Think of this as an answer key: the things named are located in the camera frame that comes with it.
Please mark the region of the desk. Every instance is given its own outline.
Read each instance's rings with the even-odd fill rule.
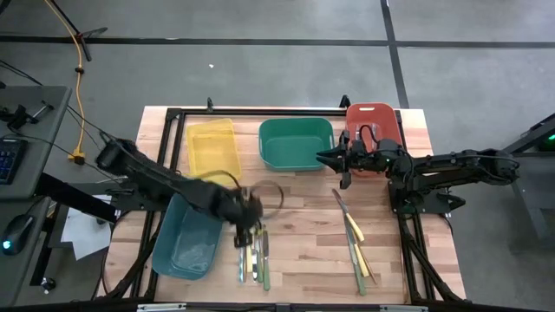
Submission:
[[[167,107],[145,107],[137,146],[151,159],[156,159]],[[432,153],[422,110],[402,110],[408,151],[415,157]],[[222,118],[222,116],[187,115],[186,126]],[[232,116],[243,185],[262,179],[278,182],[285,190],[285,204],[278,216],[266,222],[270,233],[271,290],[260,285],[239,284],[238,252],[233,248],[233,228],[227,227],[222,237],[214,266],[202,280],[187,281],[160,276],[156,289],[157,302],[296,302],[296,303],[404,303],[408,294],[403,287],[399,229],[389,208],[385,178],[361,179],[353,176],[353,184],[341,191],[352,217],[361,227],[366,240],[362,249],[378,280],[366,278],[368,294],[359,296],[344,234],[343,215],[331,188],[338,188],[340,175],[330,169],[318,172],[269,172],[258,156],[258,127],[272,117]],[[344,129],[344,117],[328,117],[336,139]],[[175,135],[170,133],[168,153]],[[186,141],[182,140],[178,169],[188,172]],[[170,157],[166,156],[166,166]],[[125,275],[136,258],[144,212],[131,212],[114,231],[107,260],[107,283],[112,289]],[[454,243],[443,219],[422,215],[422,226],[428,257],[444,281],[458,295],[464,289]],[[143,274],[143,287],[151,265]],[[424,294],[420,266],[419,290]]]
[[[0,105],[15,112],[18,105],[26,107],[27,113],[34,114],[42,106],[42,101],[50,104],[54,109],[44,111],[38,116],[36,124],[27,123],[18,131],[26,136],[38,138],[33,140],[23,138],[29,143],[23,155],[21,165],[11,185],[0,185],[0,233],[4,231],[14,216],[24,214],[36,202],[34,196],[51,197],[58,203],[71,205],[76,209],[100,218],[114,222],[115,208],[99,199],[90,197],[70,185],[42,172],[49,157],[52,145],[62,123],[62,118],[68,106],[71,90],[66,87],[7,87],[0,89]],[[6,124],[0,122],[0,136],[12,134]],[[0,307],[12,305],[23,285],[23,278],[28,269],[33,270],[30,284],[38,286],[42,281],[44,271],[49,260],[49,240],[45,239],[40,249],[36,263],[30,263],[36,242],[41,231],[50,232],[53,222],[49,219],[45,224],[49,199],[36,205],[32,214],[36,221],[29,233],[27,244],[22,252],[14,256],[0,253]]]

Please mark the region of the wooden tabletop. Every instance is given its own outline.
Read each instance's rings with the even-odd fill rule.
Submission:
[[[137,146],[156,159],[167,107],[145,107]],[[414,157],[432,153],[424,113],[420,109],[401,110],[408,151]],[[187,115],[186,126],[223,116]],[[233,228],[225,234],[210,272],[198,281],[160,276],[156,301],[173,302],[294,302],[294,303],[405,303],[408,292],[403,274],[399,229],[389,208],[387,180],[358,178],[348,190],[340,191],[349,212],[358,223],[365,240],[362,251],[377,277],[377,284],[365,278],[367,295],[357,294],[353,266],[345,237],[343,213],[331,193],[339,188],[340,176],[329,168],[317,172],[270,172],[258,156],[258,127],[269,116],[231,116],[236,135],[242,185],[270,179],[285,190],[285,204],[279,214],[265,223],[270,233],[271,290],[264,291],[251,278],[238,282],[238,252],[233,248]],[[327,118],[337,138],[345,128],[343,117]],[[169,166],[173,147],[173,125],[167,148]],[[188,172],[185,136],[178,169]],[[264,197],[268,210],[276,207],[278,197]],[[136,258],[145,212],[125,216],[114,231],[106,265],[108,291],[125,275]],[[453,238],[438,216],[422,215],[428,257],[455,294],[465,292],[459,272]],[[151,265],[143,277],[146,285]],[[415,266],[419,291],[424,296],[420,265]]]

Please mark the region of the knife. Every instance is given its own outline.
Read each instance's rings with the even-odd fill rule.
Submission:
[[[343,210],[343,213],[345,214],[345,216],[347,216],[347,219],[349,220],[349,224],[353,228],[353,231],[355,232],[356,237],[358,238],[358,241],[363,242],[364,235],[362,234],[362,231],[358,227],[358,225],[356,225],[355,220],[353,220],[353,218],[350,216],[347,205],[345,204],[345,202],[343,202],[343,200],[341,199],[341,196],[339,196],[339,193],[336,191],[336,189],[331,189],[331,192],[333,193],[333,196],[336,197],[337,203],[339,203],[339,206]]]
[[[256,242],[252,246],[252,279],[257,282],[258,277],[258,251],[256,249]]]
[[[245,282],[245,247],[239,248],[239,282]]]
[[[355,279],[356,285],[358,286],[358,293],[361,294],[361,296],[366,296],[366,287],[364,285],[361,272],[361,265],[363,265],[363,263],[359,263],[358,257],[356,256],[354,244],[355,236],[353,235],[352,229],[349,227],[349,220],[347,217],[343,216],[343,220],[345,223],[345,231],[347,232],[347,241],[349,243],[350,260],[353,263],[353,268],[355,269]]]
[[[256,244],[257,244],[257,281],[259,283],[262,283],[264,281],[264,276],[263,276],[263,269],[264,269],[264,264],[262,263],[263,260],[263,253],[262,253],[262,230],[257,230],[257,236],[256,236]]]
[[[270,290],[270,265],[268,264],[268,257],[270,256],[270,245],[268,242],[268,231],[265,228],[262,249],[264,253],[264,290],[268,291]]]

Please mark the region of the white paper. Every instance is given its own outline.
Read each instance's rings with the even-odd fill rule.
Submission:
[[[95,195],[95,197],[108,202],[111,199],[111,196],[107,195]],[[108,247],[110,236],[109,223],[98,224],[96,218],[69,208],[66,224],[63,227],[62,242],[73,243],[76,260]]]

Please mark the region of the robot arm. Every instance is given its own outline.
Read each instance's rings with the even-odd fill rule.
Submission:
[[[412,158],[393,140],[376,143],[373,152],[366,152],[362,140],[353,140],[349,146],[349,131],[344,130],[339,144],[318,153],[317,160],[343,175],[342,189],[350,185],[351,169],[385,172],[386,177],[407,193],[477,182],[508,185],[518,177],[519,163],[510,154],[494,149]]]
[[[249,230],[263,214],[258,198],[246,194],[239,185],[230,190],[201,179],[184,178],[150,160],[130,140],[109,137],[105,142],[106,146],[96,158],[100,169],[126,175],[138,186],[137,191],[150,200],[167,204],[174,193],[178,193],[196,211],[235,224],[236,247],[252,243]]]

